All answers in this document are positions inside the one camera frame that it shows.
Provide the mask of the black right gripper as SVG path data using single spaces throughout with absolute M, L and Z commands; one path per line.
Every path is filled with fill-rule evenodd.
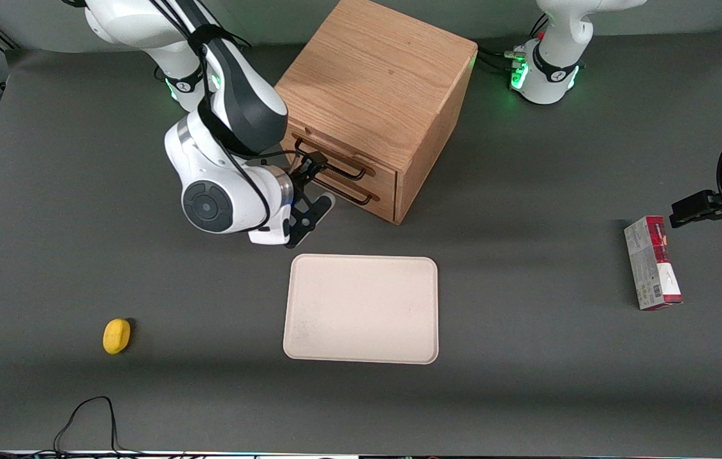
M 311 209 L 311 201 L 305 188 L 317 177 L 318 171 L 323 171 L 328 166 L 328 159 L 323 154 L 311 152 L 302 154 L 302 168 L 291 168 L 288 171 L 292 185 L 291 212 L 306 214 Z

